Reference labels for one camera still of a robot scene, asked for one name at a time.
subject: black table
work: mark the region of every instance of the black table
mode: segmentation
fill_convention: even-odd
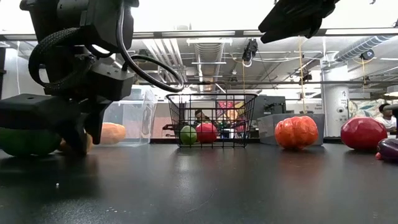
[[[337,144],[0,152],[0,223],[398,223],[397,191],[398,166]]]

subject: black cable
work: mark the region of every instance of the black cable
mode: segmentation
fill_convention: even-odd
[[[272,84],[271,78],[269,78],[269,73],[268,73],[268,71],[267,71],[266,64],[264,63],[264,61],[263,61],[263,59],[262,59],[262,57],[261,57],[260,50],[258,49],[258,51],[259,51],[259,55],[260,55],[260,59],[261,59],[262,66],[264,67],[264,71],[267,73],[267,76],[266,76],[265,78],[268,77],[268,80],[269,80],[269,82],[271,83],[272,88],[275,89],[274,85]]]
[[[127,52],[126,46],[124,45],[124,42],[123,42],[124,8],[125,8],[124,1],[121,1],[120,8],[119,8],[119,19],[118,19],[118,24],[117,24],[117,28],[116,28],[116,42],[118,44],[118,49],[120,51],[120,54],[122,55],[123,59],[125,60],[125,63],[123,65],[124,71],[126,71],[127,66],[129,66],[141,78],[143,78],[144,80],[148,81],[149,83],[151,83],[165,91],[169,91],[169,92],[173,92],[173,93],[178,93],[178,92],[182,91],[184,88],[184,82],[182,80],[182,77],[180,75],[178,75],[177,72],[175,72],[171,67],[169,67],[161,62],[158,62],[150,57],[146,57],[143,55],[134,55],[131,57],[129,55],[129,53]],[[134,63],[132,58],[148,60],[148,61],[155,63],[155,64],[159,65],[160,67],[166,69],[177,79],[179,86],[176,88],[171,87],[171,86],[168,86],[168,85],[156,80],[155,78],[153,78],[152,76],[150,76],[146,72],[144,72],[140,67],[138,67],[138,65],[136,65]]]
[[[77,66],[73,72],[69,73],[64,78],[61,78],[55,82],[45,83],[40,79],[40,64],[44,63],[45,54],[52,48],[60,45],[62,42],[72,40],[78,36],[80,30],[78,28],[69,28],[60,30],[53,34],[48,35],[37,46],[33,49],[29,58],[29,73],[32,79],[52,91],[66,90],[80,85],[85,78],[85,74],[90,70],[94,60],[92,57],[85,57]]]
[[[91,44],[86,44],[85,47],[87,48],[88,51],[90,51],[95,57],[98,58],[107,58],[112,56],[114,54],[113,52],[109,53],[102,53],[99,50],[95,49]]]

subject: purple eggplant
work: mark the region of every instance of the purple eggplant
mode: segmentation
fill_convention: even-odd
[[[382,159],[398,161],[398,139],[383,139],[377,145]]]

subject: gray box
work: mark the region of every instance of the gray box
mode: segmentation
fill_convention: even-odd
[[[275,139],[275,127],[279,121],[294,116],[309,116],[312,118],[318,127],[318,140],[313,144],[314,146],[321,146],[323,144],[323,131],[325,129],[325,115],[324,114],[273,114],[257,119],[260,142],[269,145],[278,145]]]

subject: wire basket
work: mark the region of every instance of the wire basket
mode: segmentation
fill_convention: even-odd
[[[246,147],[248,144],[257,95],[194,93],[166,97],[179,147]],[[196,134],[199,141],[183,142],[182,134],[184,137]]]

